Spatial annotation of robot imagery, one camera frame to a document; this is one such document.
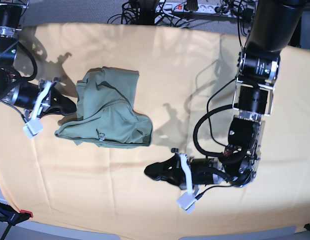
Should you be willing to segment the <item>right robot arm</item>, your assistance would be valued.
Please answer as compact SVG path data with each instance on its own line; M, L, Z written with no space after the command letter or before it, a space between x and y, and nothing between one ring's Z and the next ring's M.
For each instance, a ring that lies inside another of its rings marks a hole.
M37 119L47 115L69 116L77 107L56 88L59 77L32 83L38 74L38 65L18 35L28 5L25 0L0 0L0 102L16 110L24 122L32 116ZM27 76L22 76L14 67L17 50L22 50L32 64L33 72Z

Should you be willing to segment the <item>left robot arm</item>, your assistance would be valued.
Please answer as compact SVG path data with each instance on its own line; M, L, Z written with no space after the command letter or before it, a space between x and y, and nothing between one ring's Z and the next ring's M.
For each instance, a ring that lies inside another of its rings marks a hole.
M233 82L233 102L207 110L196 123L192 140L202 158L190 158L172 149L173 156L144 169L154 181L167 182L191 194L198 186L241 188L252 182L260 160L263 116L273 107L274 86L281 66L281 51L289 44L306 6L304 0L260 0L250 33L239 52L237 73ZM236 110L231 121L227 144L222 152L203 149L198 140L203 123L226 110Z

